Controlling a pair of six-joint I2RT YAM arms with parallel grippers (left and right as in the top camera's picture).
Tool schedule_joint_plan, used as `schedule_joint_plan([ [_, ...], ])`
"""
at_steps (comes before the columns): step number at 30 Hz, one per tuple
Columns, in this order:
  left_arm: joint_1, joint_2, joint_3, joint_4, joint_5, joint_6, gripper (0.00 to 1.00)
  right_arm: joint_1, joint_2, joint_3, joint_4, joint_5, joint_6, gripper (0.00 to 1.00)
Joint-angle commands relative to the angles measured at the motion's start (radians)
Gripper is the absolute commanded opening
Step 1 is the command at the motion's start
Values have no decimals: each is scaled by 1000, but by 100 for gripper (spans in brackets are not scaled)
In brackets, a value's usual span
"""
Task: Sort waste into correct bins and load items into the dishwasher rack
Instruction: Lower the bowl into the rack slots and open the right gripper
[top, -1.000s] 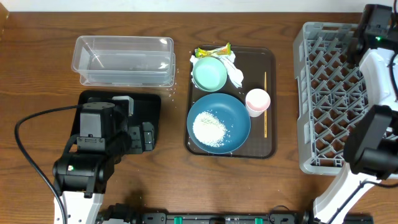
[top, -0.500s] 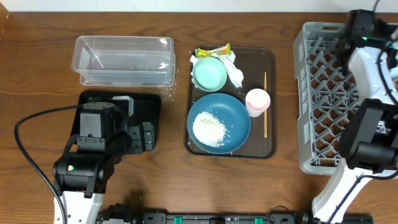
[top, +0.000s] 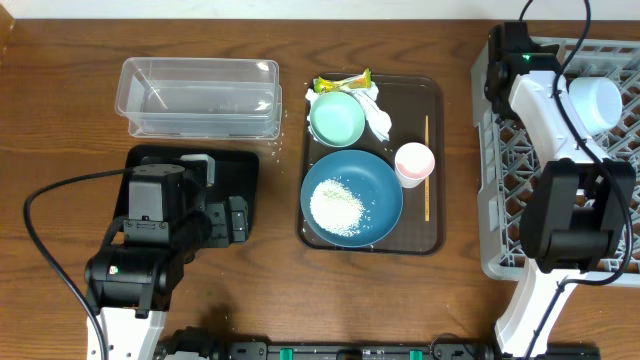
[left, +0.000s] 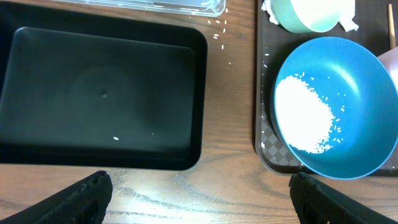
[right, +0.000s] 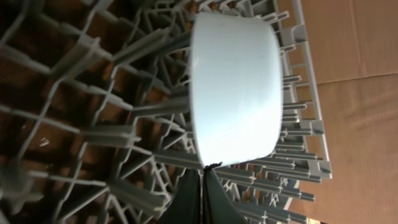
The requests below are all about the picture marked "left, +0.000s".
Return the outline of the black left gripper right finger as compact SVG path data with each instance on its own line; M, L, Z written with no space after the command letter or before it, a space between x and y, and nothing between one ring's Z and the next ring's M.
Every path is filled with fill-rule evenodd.
M397 224L304 172L291 176L289 188L301 224Z

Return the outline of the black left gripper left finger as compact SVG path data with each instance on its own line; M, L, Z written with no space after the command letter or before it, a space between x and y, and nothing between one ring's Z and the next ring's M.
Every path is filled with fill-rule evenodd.
M101 170L1 220L1 224L102 224L112 192L111 178Z

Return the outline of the pink cup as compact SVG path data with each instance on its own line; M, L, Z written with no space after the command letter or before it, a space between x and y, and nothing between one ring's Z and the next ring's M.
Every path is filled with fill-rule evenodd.
M395 87L398 87L398 47L378 56L379 61L389 72Z

